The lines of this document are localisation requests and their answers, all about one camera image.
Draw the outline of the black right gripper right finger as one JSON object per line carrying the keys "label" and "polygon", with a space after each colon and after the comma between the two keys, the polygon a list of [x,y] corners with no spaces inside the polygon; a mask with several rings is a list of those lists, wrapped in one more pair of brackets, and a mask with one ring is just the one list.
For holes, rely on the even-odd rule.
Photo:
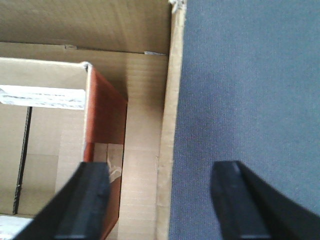
{"label": "black right gripper right finger", "polygon": [[318,240],[320,217],[240,161],[217,161],[211,199],[225,240]]}

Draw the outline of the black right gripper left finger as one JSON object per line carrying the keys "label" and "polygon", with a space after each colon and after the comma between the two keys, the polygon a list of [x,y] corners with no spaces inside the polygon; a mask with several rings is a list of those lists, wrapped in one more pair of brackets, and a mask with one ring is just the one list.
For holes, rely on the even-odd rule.
{"label": "black right gripper left finger", "polygon": [[99,240],[110,198],[109,168],[81,162],[53,199],[15,240]]}

